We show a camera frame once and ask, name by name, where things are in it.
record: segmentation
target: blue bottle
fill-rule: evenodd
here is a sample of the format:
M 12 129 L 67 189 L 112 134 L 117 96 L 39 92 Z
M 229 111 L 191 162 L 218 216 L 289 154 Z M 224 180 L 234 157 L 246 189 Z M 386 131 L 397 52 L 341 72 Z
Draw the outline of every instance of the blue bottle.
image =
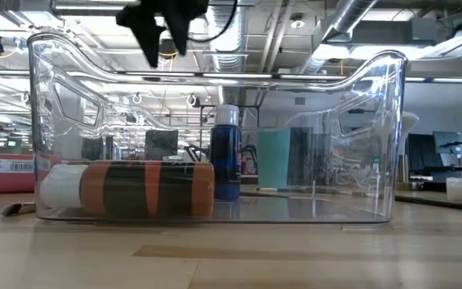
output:
M 240 197 L 241 131 L 238 107 L 222 104 L 215 111 L 211 130 L 209 162 L 215 171 L 215 198 L 235 200 Z

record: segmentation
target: air duct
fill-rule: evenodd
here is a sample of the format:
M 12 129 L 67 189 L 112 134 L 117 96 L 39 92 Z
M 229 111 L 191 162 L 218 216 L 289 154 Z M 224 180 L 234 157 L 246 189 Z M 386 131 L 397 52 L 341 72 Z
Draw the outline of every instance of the air duct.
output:
M 210 6 L 206 13 L 209 22 L 208 33 L 216 35 L 229 21 L 233 8 L 231 6 Z M 233 21 L 228 30 L 219 38 L 210 43 L 210 49 L 215 51 L 213 55 L 213 67 L 218 72 L 243 72 L 245 59 L 241 55 L 226 55 L 227 52 L 243 52 L 242 43 L 244 35 L 244 11 L 238 7 Z M 223 87 L 219 89 L 219 102 L 223 104 L 245 104 L 245 89 Z
M 336 12 L 317 25 L 312 38 L 312 42 L 316 46 L 315 51 L 323 41 L 338 35 L 346 36 L 344 42 L 350 40 L 354 27 L 376 3 L 377 0 L 340 0 L 336 5 Z M 319 58 L 319 56 L 313 53 L 298 72 L 316 74 L 326 62 L 326 59 Z

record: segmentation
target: wooden table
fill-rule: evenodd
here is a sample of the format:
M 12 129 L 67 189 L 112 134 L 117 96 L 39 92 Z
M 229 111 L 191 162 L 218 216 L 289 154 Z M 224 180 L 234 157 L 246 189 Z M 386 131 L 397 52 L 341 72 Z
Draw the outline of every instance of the wooden table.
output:
M 235 287 L 462 289 L 462 211 L 396 203 L 380 227 L 0 218 L 0 288 Z

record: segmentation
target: orange and black cylinder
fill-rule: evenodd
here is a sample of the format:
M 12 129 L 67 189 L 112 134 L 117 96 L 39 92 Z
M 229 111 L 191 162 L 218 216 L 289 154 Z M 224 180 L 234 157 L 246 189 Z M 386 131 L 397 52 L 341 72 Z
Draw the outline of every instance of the orange and black cylinder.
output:
M 79 188 L 83 209 L 110 218 L 204 218 L 213 212 L 213 166 L 94 161 Z

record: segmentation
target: white cap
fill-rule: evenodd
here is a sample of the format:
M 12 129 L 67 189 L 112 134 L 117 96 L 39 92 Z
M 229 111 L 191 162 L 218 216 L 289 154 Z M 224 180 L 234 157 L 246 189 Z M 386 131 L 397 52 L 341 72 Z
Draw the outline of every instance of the white cap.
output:
M 87 165 L 55 165 L 40 184 L 40 197 L 53 209 L 83 208 L 79 183 Z
M 222 104 L 217 106 L 215 111 L 215 125 L 234 125 L 238 126 L 240 110 L 238 106 L 231 104 Z

